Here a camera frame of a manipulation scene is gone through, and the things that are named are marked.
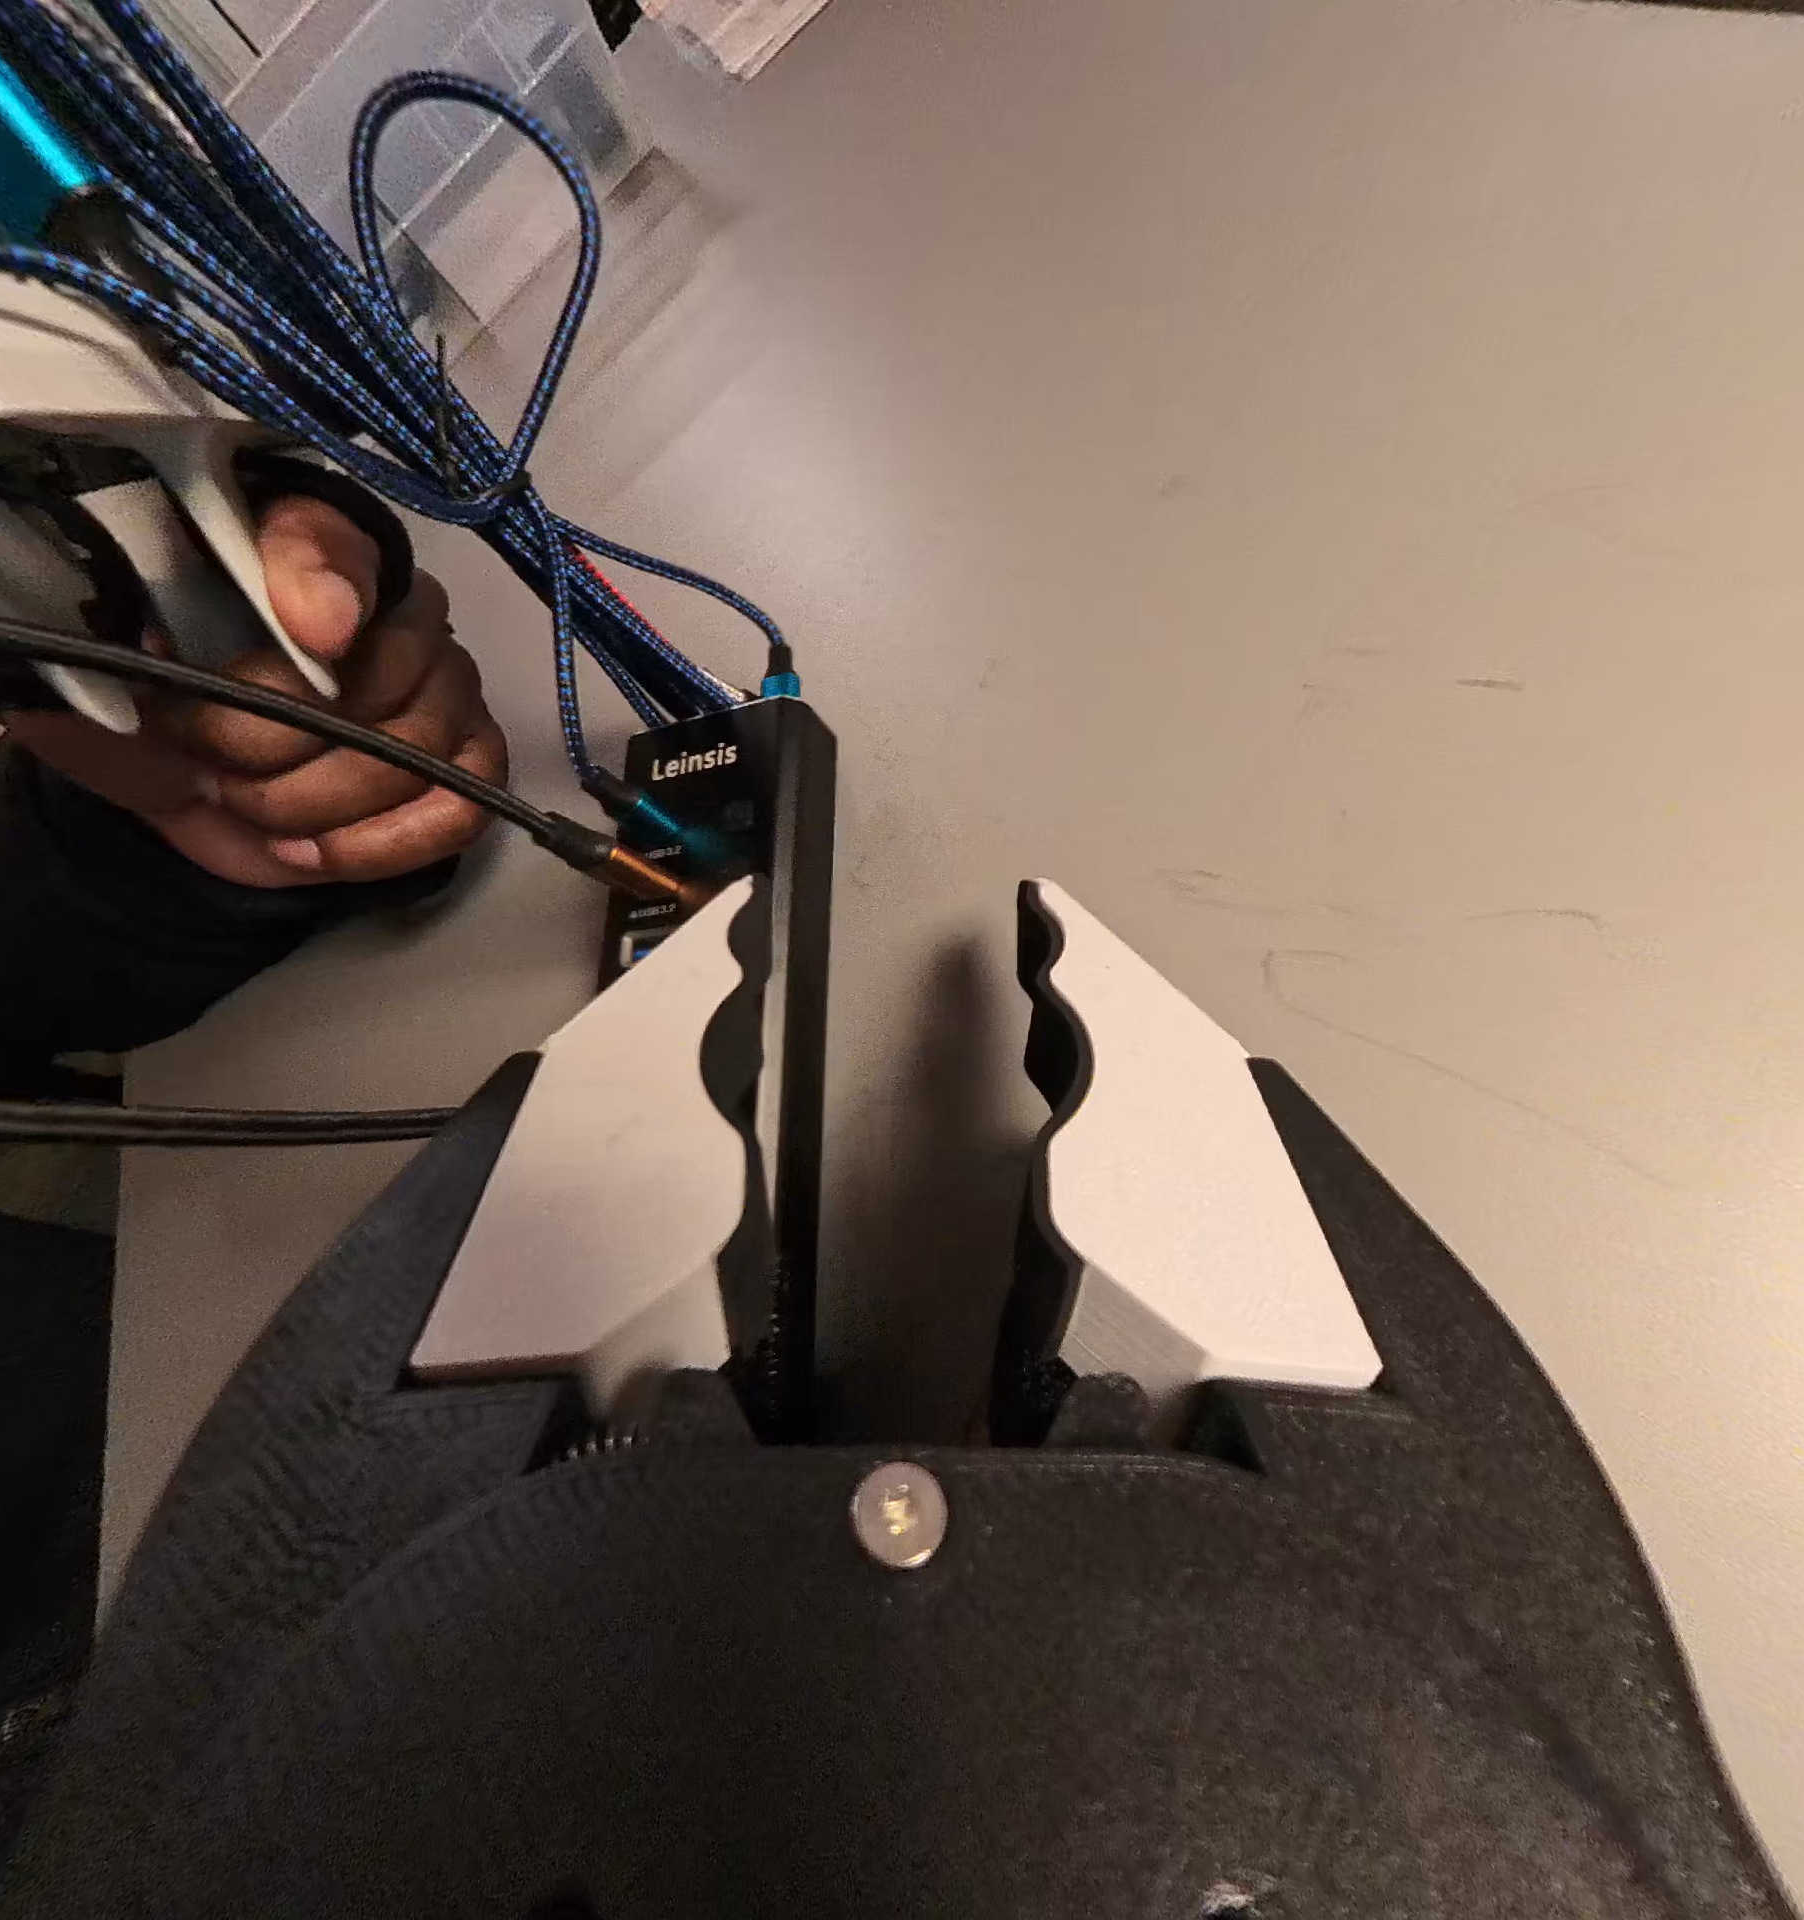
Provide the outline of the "person's left forearm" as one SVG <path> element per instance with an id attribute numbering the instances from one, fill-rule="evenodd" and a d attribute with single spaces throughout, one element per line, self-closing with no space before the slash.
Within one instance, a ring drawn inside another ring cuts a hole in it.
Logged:
<path id="1" fill-rule="evenodd" d="M 453 877 L 450 855 L 369 883 L 243 886 L 1 743 L 0 1096 L 70 1095 L 65 1057 L 177 1037 L 315 934 Z"/>

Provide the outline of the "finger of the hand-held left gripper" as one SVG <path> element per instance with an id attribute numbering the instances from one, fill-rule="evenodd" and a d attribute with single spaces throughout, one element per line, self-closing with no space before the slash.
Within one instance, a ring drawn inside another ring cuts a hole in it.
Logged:
<path id="1" fill-rule="evenodd" d="M 25 276 L 0 276 L 0 423 L 143 457 L 237 431 L 108 308 Z"/>

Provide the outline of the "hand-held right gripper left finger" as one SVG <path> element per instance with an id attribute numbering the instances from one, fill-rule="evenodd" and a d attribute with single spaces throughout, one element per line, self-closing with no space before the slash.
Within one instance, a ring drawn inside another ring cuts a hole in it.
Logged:
<path id="1" fill-rule="evenodd" d="M 747 1152 L 705 1065 L 744 989 L 739 877 L 548 1035 L 408 1352 L 421 1382 L 574 1379 L 597 1418 L 731 1352 Z"/>

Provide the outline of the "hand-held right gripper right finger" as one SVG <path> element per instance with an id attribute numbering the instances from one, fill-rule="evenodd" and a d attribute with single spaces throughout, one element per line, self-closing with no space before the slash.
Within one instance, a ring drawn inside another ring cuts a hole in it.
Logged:
<path id="1" fill-rule="evenodd" d="M 1045 1103 L 991 1362 L 991 1440 L 1084 1379 L 1174 1435 L 1212 1382 L 1360 1393 L 1383 1361 L 1247 1047 L 1060 883 L 1016 888 L 1025 1074 Z"/>

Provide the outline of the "clear plastic bin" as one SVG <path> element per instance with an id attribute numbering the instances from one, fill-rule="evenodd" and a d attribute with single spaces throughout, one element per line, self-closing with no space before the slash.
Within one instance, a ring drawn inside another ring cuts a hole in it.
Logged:
<path id="1" fill-rule="evenodd" d="M 408 72 L 493 86 L 583 169 L 600 274 L 587 317 L 650 319 L 723 245 L 739 209 L 667 151 L 636 106 L 597 3 L 233 2 L 224 106 L 353 259 L 351 134 L 367 95 Z M 548 156 L 465 102 L 398 107 L 371 203 L 397 303 L 424 346 L 473 348 L 523 295 L 540 310 L 577 262 L 579 213 Z"/>

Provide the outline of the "black usb hub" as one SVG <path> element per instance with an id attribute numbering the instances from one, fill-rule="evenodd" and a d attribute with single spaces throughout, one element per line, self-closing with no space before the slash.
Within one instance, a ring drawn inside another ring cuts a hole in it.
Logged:
<path id="1" fill-rule="evenodd" d="M 816 1417 L 819 1199 L 837 741 L 775 694 L 636 732 L 627 834 L 710 895 L 752 880 L 731 933 L 742 984 L 702 1043 L 717 1112 L 744 1152 L 742 1214 L 717 1252 L 729 1379 L 753 1435 L 805 1444 Z"/>

